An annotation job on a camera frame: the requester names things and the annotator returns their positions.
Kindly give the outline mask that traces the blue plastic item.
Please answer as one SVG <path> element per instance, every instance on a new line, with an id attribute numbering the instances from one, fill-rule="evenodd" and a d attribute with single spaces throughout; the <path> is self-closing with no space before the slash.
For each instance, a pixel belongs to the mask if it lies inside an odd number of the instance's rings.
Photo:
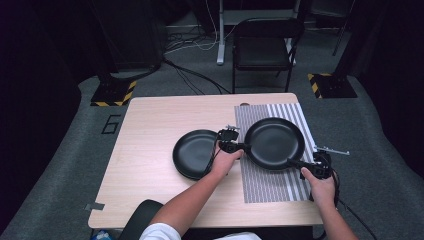
<path id="1" fill-rule="evenodd" d="M 105 230 L 100 230 L 94 234 L 90 240 L 114 240 L 114 238 Z"/>

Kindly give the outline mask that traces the striped grey white placemat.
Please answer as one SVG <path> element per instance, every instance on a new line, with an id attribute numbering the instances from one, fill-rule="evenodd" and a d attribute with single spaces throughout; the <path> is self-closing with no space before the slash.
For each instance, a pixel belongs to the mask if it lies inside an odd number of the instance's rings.
<path id="1" fill-rule="evenodd" d="M 316 144 L 299 103 L 236 106 L 236 126 L 240 133 L 238 141 L 244 141 L 248 128 L 255 122 L 268 117 L 286 119 L 300 129 L 306 144 L 301 160 L 312 163 Z M 296 168 L 270 171 L 257 166 L 244 156 L 241 159 L 241 173 L 246 203 L 307 201 L 309 199 L 309 182 L 300 178 L 300 171 Z"/>

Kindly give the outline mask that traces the black frying pan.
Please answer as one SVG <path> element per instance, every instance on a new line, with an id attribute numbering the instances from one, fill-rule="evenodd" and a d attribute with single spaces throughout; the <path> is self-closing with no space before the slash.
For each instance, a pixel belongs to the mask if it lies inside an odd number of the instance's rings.
<path id="1" fill-rule="evenodd" d="M 305 151 L 302 132 L 292 122 L 276 117 L 254 123 L 244 137 L 250 160 L 267 170 L 283 170 L 299 161 Z"/>

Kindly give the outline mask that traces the black stand base hazard stripes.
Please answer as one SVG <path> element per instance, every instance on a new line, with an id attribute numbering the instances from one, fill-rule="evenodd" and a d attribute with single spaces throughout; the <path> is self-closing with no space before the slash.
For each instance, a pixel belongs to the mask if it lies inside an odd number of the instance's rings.
<path id="1" fill-rule="evenodd" d="M 136 81 L 116 78 L 111 75 L 101 76 L 100 83 L 91 98 L 92 106 L 123 106 L 130 100 Z"/>
<path id="2" fill-rule="evenodd" d="M 338 78 L 329 73 L 308 74 L 308 80 L 316 98 L 356 98 L 357 94 L 347 78 Z"/>

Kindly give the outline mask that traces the person's left hand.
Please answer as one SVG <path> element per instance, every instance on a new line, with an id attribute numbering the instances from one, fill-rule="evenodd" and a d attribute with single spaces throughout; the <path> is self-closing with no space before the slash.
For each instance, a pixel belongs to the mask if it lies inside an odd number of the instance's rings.
<path id="1" fill-rule="evenodd" d="M 223 178 L 231 170 L 234 162 L 240 159 L 243 154 L 243 150 L 238 150 L 234 153 L 227 153 L 221 149 L 217 150 L 210 173 L 213 176 Z"/>

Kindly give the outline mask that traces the black folding chair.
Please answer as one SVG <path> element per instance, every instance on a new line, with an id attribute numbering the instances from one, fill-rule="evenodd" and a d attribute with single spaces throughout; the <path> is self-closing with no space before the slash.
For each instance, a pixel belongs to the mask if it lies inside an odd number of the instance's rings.
<path id="1" fill-rule="evenodd" d="M 304 30 L 304 23 L 296 18 L 250 18 L 238 23 L 233 32 L 232 92 L 237 71 L 275 71 L 276 76 L 286 71 L 287 92 Z"/>

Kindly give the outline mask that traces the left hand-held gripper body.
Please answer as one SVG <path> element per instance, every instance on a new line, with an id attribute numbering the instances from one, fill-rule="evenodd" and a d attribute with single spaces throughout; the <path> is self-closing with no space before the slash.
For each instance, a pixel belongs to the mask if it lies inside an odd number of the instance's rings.
<path id="1" fill-rule="evenodd" d="M 238 150 L 236 142 L 239 136 L 238 128 L 228 125 L 225 129 L 218 132 L 219 148 L 226 153 L 234 153 Z"/>

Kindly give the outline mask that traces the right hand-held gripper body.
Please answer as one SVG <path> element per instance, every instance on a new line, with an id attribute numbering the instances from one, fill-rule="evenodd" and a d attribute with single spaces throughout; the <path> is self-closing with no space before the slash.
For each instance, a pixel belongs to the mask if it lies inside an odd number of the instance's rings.
<path id="1" fill-rule="evenodd" d="M 326 146 L 315 146 L 316 151 L 313 153 L 314 166 L 312 174 L 318 179 L 327 179 L 333 175 L 331 153 L 350 155 L 349 151 L 339 151 Z"/>

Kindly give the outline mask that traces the person's right hand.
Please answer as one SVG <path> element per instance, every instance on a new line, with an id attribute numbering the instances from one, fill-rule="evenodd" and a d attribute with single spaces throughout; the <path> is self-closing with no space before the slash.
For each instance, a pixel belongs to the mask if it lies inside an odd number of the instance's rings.
<path id="1" fill-rule="evenodd" d="M 319 208 L 335 207 L 335 182 L 333 178 L 318 179 L 306 167 L 301 168 L 301 173 L 310 183 L 312 197 L 316 205 Z"/>

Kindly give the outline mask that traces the white desk frame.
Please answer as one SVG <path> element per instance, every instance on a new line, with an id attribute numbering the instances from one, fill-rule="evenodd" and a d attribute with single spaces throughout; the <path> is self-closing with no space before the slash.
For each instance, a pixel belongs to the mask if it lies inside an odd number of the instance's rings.
<path id="1" fill-rule="evenodd" d="M 237 9 L 226 10 L 224 8 L 224 0 L 219 0 L 219 41 L 216 64 L 222 66 L 225 60 L 225 26 L 235 26 L 243 20 L 258 17 L 293 17 L 296 18 L 299 13 L 300 0 L 294 0 L 294 5 L 288 9 Z"/>

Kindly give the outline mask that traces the person's white shirt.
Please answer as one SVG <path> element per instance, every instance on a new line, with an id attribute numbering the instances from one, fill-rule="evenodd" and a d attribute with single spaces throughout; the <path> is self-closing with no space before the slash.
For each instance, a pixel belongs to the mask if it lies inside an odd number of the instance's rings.
<path id="1" fill-rule="evenodd" d="M 170 225 L 155 223 L 148 226 L 139 237 L 139 240 L 182 240 L 181 235 Z M 212 240 L 262 240 L 252 232 L 241 232 L 225 235 Z"/>

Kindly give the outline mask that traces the black plate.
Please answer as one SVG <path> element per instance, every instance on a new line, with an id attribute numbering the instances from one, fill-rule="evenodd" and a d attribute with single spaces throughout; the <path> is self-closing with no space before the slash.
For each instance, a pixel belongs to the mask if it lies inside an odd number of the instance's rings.
<path id="1" fill-rule="evenodd" d="M 211 130 L 194 130 L 183 135 L 172 153 L 177 171 L 188 179 L 201 179 L 207 173 L 216 137 L 217 133 Z"/>

